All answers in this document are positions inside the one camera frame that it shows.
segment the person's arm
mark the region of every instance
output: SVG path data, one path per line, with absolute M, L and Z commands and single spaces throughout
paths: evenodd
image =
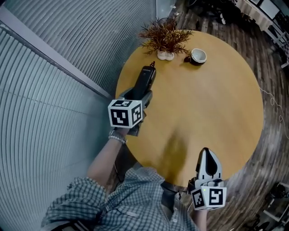
M 129 129 L 117 129 L 117 132 L 124 137 L 128 131 Z M 105 187 L 121 146 L 120 141 L 109 139 L 90 165 L 87 176 Z
M 207 214 L 208 210 L 194 210 L 192 213 L 191 217 L 200 231 L 207 230 Z
M 123 136 L 127 132 L 128 129 L 118 130 Z M 105 207 L 104 186 L 121 146 L 120 141 L 109 139 L 89 167 L 88 177 L 75 178 L 67 192 L 53 201 L 41 227 L 47 227 L 58 221 L 97 222 L 97 217 L 102 214 Z

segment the bracelet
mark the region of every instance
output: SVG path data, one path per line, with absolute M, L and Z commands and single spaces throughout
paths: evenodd
M 108 138 L 109 139 L 116 139 L 116 140 L 120 141 L 122 144 L 126 144 L 126 139 L 121 139 L 115 135 L 109 135 Z
M 116 139 L 118 141 L 120 141 L 122 144 L 126 144 L 126 138 L 118 133 L 115 129 L 112 129 L 108 135 L 109 139 Z

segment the black and white cube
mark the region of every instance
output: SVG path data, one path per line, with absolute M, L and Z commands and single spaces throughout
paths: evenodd
M 201 186 L 191 191 L 195 210 L 213 210 L 224 207 L 226 195 L 226 187 Z
M 143 119 L 142 101 L 112 100 L 108 114 L 111 127 L 132 128 Z

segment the wrist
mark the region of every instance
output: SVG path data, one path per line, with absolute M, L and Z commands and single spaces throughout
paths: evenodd
M 193 214 L 196 217 L 207 217 L 208 215 L 208 210 L 194 210 Z
M 128 128 L 117 128 L 116 131 L 125 137 L 128 134 L 129 129 Z
M 110 131 L 108 138 L 115 139 L 121 142 L 122 144 L 126 144 L 126 135 L 125 135 L 125 131 L 123 130 L 118 130 L 117 128 L 113 128 Z

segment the wall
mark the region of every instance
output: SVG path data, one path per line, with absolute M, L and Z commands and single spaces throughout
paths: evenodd
M 155 18 L 155 0 L 7 0 L 5 6 L 112 95 L 141 26 Z
M 108 100 L 0 29 L 0 227 L 39 230 L 105 144 Z

